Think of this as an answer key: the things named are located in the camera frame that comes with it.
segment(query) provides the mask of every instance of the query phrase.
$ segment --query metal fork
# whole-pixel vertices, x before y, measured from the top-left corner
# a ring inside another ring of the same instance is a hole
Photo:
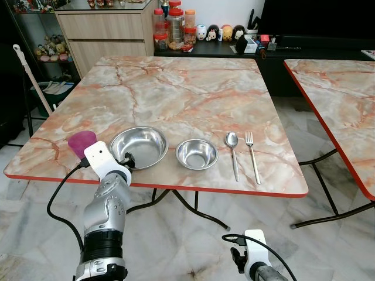
[[[255,156],[254,156],[254,151],[253,151],[253,144],[254,144],[254,142],[253,142],[253,132],[246,132],[245,133],[245,142],[250,147],[251,157],[253,158],[255,179],[257,181],[257,184],[260,184],[257,162],[255,161]]]

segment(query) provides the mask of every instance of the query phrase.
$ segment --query marble floor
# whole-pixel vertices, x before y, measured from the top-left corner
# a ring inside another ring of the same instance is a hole
[[[273,100],[299,161],[333,148],[303,98]],[[12,143],[22,144],[27,139],[24,131]],[[17,151],[9,146],[0,149],[1,170]],[[339,155],[318,166],[339,211],[369,202]],[[299,281],[374,280],[375,210],[341,221],[289,228],[294,222],[332,215],[312,168],[305,166],[302,170],[310,189],[304,198],[201,192],[199,209],[229,224],[230,233],[262,229],[267,244],[286,260]],[[55,188],[56,183],[11,180],[0,174],[0,280],[71,280],[79,262],[79,248],[73,233],[47,215],[47,202]],[[82,212],[96,188],[66,184],[55,199],[53,211],[82,231]],[[133,205],[149,201],[151,193],[150,189],[133,188]],[[181,193],[193,203],[193,192]],[[231,259],[234,244],[221,240],[226,233],[220,226],[191,214],[168,194],[158,205],[127,216],[123,245],[129,270],[126,280],[245,280]],[[270,261],[291,280],[271,254]]]

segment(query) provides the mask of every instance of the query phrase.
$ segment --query red table edge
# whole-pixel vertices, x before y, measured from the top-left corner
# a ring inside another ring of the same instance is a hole
[[[315,113],[316,117],[318,118],[319,122],[322,124],[324,130],[326,131],[326,133],[329,136],[330,140],[332,141],[333,145],[335,146],[335,148],[339,152],[341,158],[344,160],[346,167],[349,169],[349,171],[352,174],[353,178],[355,179],[357,185],[361,189],[363,195],[366,196],[371,201],[374,201],[375,200],[375,195],[372,195],[367,190],[367,188],[364,186],[363,182],[361,181],[360,177],[358,176],[357,172],[355,171],[352,163],[350,162],[350,160],[345,155],[345,153],[342,150],[341,146],[339,145],[339,143],[337,142],[337,140],[335,139],[335,137],[333,136],[333,134],[329,130],[327,124],[324,122],[323,118],[319,114],[318,110],[315,108],[314,104],[312,103],[312,101],[310,100],[310,98],[308,97],[308,95],[306,94],[305,90],[302,88],[302,86],[298,82],[297,78],[294,76],[294,73],[289,68],[289,66],[287,65],[286,61],[284,61],[284,66],[286,67],[286,69],[289,72],[290,76],[293,78],[295,84],[297,85],[297,87],[299,88],[299,90],[301,91],[301,93],[304,95],[305,99],[309,103],[310,107],[312,108],[312,110]]]
[[[18,180],[38,180],[38,181],[56,181],[61,182],[62,179],[54,177],[33,177],[33,176],[21,176],[5,174],[11,179]],[[67,183],[86,183],[86,184],[99,184],[98,180],[80,180],[80,179],[67,179]],[[270,197],[285,197],[285,198],[302,198],[307,195],[308,192],[302,194],[287,194],[287,193],[270,193],[262,191],[245,191],[245,190],[231,190],[228,189],[211,189],[204,187],[193,187],[193,186],[169,186],[163,184],[151,184],[151,183],[132,183],[131,187],[148,187],[153,189],[175,189],[175,190],[187,190],[187,191],[204,191],[204,192],[214,192],[214,193],[227,193],[227,194],[243,194],[243,195],[258,195],[258,196],[270,196]]]

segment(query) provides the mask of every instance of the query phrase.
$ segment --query stainless steel bowl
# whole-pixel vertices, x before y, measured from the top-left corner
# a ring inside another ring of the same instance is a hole
[[[177,146],[176,157],[191,170],[204,170],[216,163],[219,152],[208,140],[189,139]]]
[[[110,144],[113,156],[122,161],[125,153],[134,156],[134,170],[141,170],[158,163],[168,151],[168,141],[165,135],[153,128],[140,126],[119,133]]]

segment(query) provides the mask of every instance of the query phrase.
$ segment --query metal spoon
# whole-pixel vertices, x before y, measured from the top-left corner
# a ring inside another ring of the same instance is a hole
[[[225,137],[225,143],[227,144],[227,146],[232,148],[234,177],[236,178],[236,181],[239,181],[237,158],[236,158],[236,152],[234,151],[234,148],[238,144],[238,137],[237,137],[236,133],[234,133],[234,132],[227,133],[227,135]]]

